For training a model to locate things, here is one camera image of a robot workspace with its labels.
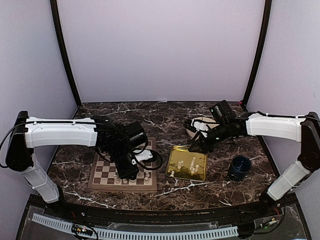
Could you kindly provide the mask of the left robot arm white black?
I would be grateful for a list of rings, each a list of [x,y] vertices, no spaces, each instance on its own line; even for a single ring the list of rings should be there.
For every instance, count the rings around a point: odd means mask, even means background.
[[[135,180],[141,162],[153,157],[147,148],[137,149],[149,142],[139,122],[123,125],[113,122],[108,116],[43,119],[21,111],[5,137],[9,138],[9,142],[5,165],[1,167],[23,175],[60,218],[67,218],[71,208],[63,201],[62,191],[39,164],[35,148],[64,145],[95,148],[101,153],[108,153],[116,166],[118,177],[127,180]]]

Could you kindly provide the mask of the white chess queen piece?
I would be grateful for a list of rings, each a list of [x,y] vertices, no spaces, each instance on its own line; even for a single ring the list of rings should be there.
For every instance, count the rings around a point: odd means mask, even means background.
[[[121,179],[119,178],[118,175],[115,175],[113,179],[114,179],[114,184],[115,184],[115,185],[118,185],[118,184],[121,183]]]

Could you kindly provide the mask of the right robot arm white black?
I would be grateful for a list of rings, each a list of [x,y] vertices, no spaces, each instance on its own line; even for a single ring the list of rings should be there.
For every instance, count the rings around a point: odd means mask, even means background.
[[[214,144],[240,136],[263,136],[300,143],[300,154],[260,195],[255,213],[266,217],[275,208],[275,201],[299,186],[320,168],[320,119],[315,112],[306,115],[274,115],[261,111],[244,111],[236,114],[226,100],[213,105],[210,112],[214,127],[200,119],[187,119],[183,126],[193,132],[189,151],[212,152]]]

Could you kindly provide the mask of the wooden chess board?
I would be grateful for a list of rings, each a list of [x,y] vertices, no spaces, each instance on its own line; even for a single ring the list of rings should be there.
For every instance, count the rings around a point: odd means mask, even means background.
[[[114,184],[114,176],[118,175],[118,171],[114,163],[105,161],[103,158],[109,159],[107,153],[99,155],[95,154],[91,174],[88,182],[88,188],[92,191],[100,192],[124,192],[124,193],[156,193],[157,192],[157,173],[156,171],[146,170],[138,167],[139,173],[135,180],[127,179],[128,183]],[[146,172],[150,172],[149,184],[144,183]]]

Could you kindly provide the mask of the gold metal tray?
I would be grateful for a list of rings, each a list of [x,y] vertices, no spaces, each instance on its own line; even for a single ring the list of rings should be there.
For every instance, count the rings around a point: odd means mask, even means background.
[[[173,146],[168,157],[165,175],[169,178],[204,182],[208,155],[190,152],[185,146]]]

